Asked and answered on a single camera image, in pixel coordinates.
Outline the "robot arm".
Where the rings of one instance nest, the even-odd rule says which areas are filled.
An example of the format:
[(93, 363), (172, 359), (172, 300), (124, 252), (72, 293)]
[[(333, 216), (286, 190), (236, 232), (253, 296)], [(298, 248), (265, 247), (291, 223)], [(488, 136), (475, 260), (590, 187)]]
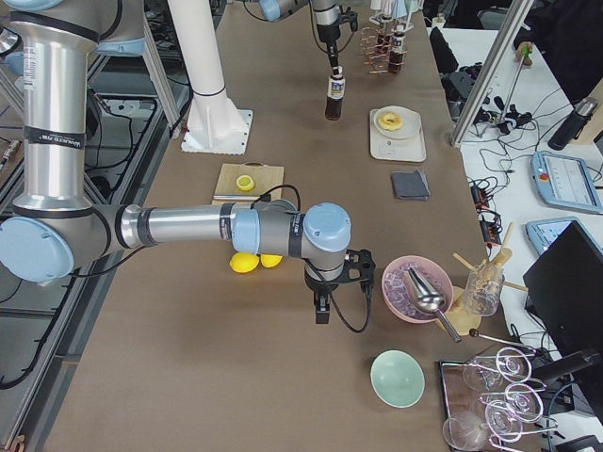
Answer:
[(24, 44), (24, 191), (1, 226), (1, 261), (33, 283), (59, 279), (119, 250), (222, 239), (253, 255), (305, 262), (316, 320), (350, 268), (350, 217), (324, 202), (143, 208), (89, 202), (83, 192), (88, 57), (143, 53), (140, 1), (13, 1)]
[(343, 78), (343, 69), (339, 64), (338, 40), (341, 37), (340, 27), (344, 23), (343, 8), (336, 1), (304, 1), (304, 0), (259, 0), (262, 19), (268, 22), (278, 22), (296, 13), (306, 5), (311, 11), (315, 32), (313, 36), (329, 59), (332, 76)]

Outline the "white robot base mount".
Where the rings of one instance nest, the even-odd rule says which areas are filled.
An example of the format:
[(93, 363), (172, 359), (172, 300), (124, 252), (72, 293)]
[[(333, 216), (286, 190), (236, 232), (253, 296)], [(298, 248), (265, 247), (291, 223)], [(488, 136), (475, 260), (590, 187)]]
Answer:
[(193, 92), (182, 150), (245, 153), (253, 113), (228, 97), (209, 3), (171, 0), (169, 8)]

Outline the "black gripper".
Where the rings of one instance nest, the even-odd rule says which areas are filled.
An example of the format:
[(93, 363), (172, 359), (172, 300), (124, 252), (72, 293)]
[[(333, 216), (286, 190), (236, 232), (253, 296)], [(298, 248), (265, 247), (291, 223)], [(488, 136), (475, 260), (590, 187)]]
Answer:
[(337, 41), (340, 38), (339, 21), (332, 24), (318, 24), (319, 40), (326, 45), (332, 74), (339, 74)]
[(341, 271), (333, 280), (326, 280), (323, 272), (309, 259), (305, 258), (304, 280), (314, 293), (315, 321), (317, 324), (328, 324), (330, 320), (330, 303), (333, 291), (347, 281), (348, 264), (341, 266)]

